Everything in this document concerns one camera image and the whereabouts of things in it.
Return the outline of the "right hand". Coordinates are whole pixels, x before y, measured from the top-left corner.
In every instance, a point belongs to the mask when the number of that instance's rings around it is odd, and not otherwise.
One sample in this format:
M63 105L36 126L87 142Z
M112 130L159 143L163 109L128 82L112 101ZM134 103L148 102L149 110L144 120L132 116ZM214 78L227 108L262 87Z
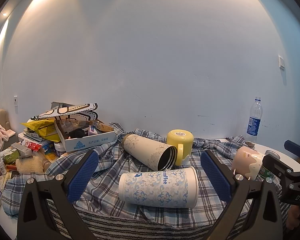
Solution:
M294 228L299 226L300 224L299 216L300 216L300 207L296 205L291 205L288 211L288 217L286 221L287 229L293 230Z

